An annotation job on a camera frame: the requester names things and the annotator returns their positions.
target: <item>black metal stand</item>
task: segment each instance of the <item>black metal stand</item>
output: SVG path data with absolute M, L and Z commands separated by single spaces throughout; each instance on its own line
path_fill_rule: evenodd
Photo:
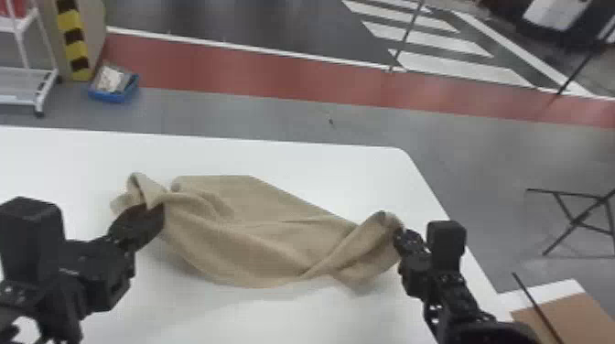
M 405 29 L 404 36 L 402 37 L 402 40 L 399 42 L 399 49 L 395 52 L 394 60 L 393 62 L 391 62 L 391 66 L 389 66 L 388 72 L 393 71 L 395 62 L 397 62 L 397 59 L 399 59 L 399 54 L 401 54 L 402 50 L 404 50 L 405 41 L 408 39 L 408 36 L 410 35 L 410 31 L 412 31 L 415 28 L 416 20 L 421 15 L 421 11 L 423 10 L 423 7 L 425 6 L 425 1 L 426 0 L 419 0 L 418 5 L 416 6 L 416 10 L 412 14 L 412 20 L 410 20 L 410 23 L 408 23 L 408 27 Z
M 611 190 L 608 194 L 604 196 L 546 190 L 542 188 L 528 188 L 527 191 L 553 195 L 553 197 L 557 201 L 557 204 L 559 205 L 559 208 L 561 208 L 561 210 L 566 215 L 566 218 L 568 219 L 568 225 L 564 233 L 543 252 L 543 255 L 548 255 L 551 251 L 555 249 L 557 245 L 559 245 L 565 238 L 567 238 L 568 235 L 572 234 L 572 232 L 579 227 L 586 230 L 596 231 L 598 233 L 609 235 L 613 240 L 613 250 L 615 250 L 615 225 L 613 224 L 613 212 L 610 207 L 610 199 L 615 196 L 615 189 Z M 564 203 L 564 201 L 562 200 L 562 196 L 577 197 L 582 199 L 594 199 L 595 201 L 589 207 L 583 210 L 580 214 L 578 214 L 577 216 L 573 216 L 568 207 L 566 206 L 566 203 Z M 600 207 L 604 207 L 606 211 L 607 223 L 609 224 L 608 230 L 604 230 L 602 228 L 598 228 L 584 222 L 589 216 L 592 215 L 595 210 Z
M 607 44 L 608 44 L 609 38 L 611 36 L 613 36 L 613 33 L 615 33 L 615 24 L 613 24 L 613 26 L 609 29 L 609 32 L 603 38 L 605 40 L 605 42 L 607 42 Z M 578 74 L 581 73 L 581 71 L 585 68 L 585 66 L 587 66 L 588 63 L 591 60 L 593 60 L 594 57 L 596 57 L 596 55 L 598 55 L 599 52 L 600 52 L 600 50 L 597 47 L 592 47 L 592 50 L 581 61 L 581 63 L 578 65 L 578 67 L 575 69 L 575 71 L 572 73 L 572 75 L 570 75 L 570 78 L 568 78 L 568 80 L 566 80 L 564 85 L 562 85 L 562 87 L 560 87 L 559 90 L 557 90 L 557 95 L 561 95 L 566 90 L 566 88 L 568 87 L 570 82 L 572 82 L 574 79 L 577 78 Z

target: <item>crumpled cloth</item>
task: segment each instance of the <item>crumpled cloth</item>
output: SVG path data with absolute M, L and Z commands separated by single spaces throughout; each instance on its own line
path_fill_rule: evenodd
M 177 177 L 167 190 L 134 173 L 112 210 L 142 203 L 164 204 L 162 239 L 216 283 L 262 288 L 330 274 L 357 284 L 399 260 L 392 237 L 403 224 L 392 213 L 357 225 L 255 177 Z

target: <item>black and yellow striped post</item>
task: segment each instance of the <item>black and yellow striped post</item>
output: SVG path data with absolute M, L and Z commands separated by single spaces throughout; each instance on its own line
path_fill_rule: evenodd
M 92 65 L 85 44 L 83 22 L 77 0 L 56 0 L 58 28 L 64 36 L 64 51 L 69 62 L 71 76 L 75 81 L 92 78 Z

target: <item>brown cardboard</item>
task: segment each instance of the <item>brown cardboard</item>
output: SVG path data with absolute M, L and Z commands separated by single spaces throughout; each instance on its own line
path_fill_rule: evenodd
M 566 344 L 615 343 L 615 322 L 586 293 L 547 302 L 540 307 Z M 533 308 L 512 312 L 512 317 L 534 329 L 542 344 L 556 344 Z

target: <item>white cabinet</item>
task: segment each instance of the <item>white cabinet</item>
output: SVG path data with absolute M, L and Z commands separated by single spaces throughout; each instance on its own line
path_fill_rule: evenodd
M 523 19 L 539 27 L 565 31 L 588 8 L 591 0 L 534 0 Z

